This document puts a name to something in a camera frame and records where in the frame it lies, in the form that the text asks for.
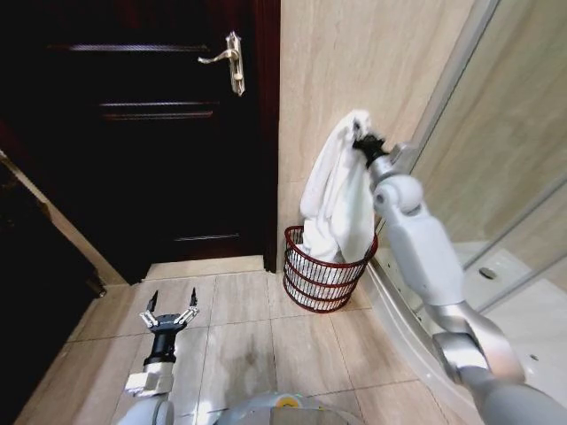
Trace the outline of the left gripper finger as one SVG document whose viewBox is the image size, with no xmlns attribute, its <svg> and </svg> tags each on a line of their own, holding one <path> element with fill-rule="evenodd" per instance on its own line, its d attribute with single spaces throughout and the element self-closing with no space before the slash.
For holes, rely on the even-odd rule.
<svg viewBox="0 0 567 425">
<path fill-rule="evenodd" d="M 193 288 L 190 296 L 189 307 L 175 319 L 175 323 L 178 325 L 188 325 L 198 315 L 198 313 L 198 298 L 196 288 Z"/>
<path fill-rule="evenodd" d="M 159 292 L 156 290 L 152 297 L 149 299 L 145 310 L 139 313 L 139 317 L 142 319 L 147 328 L 155 328 L 159 325 L 158 319 L 153 315 L 155 306 L 157 304 L 158 295 Z"/>
</svg>

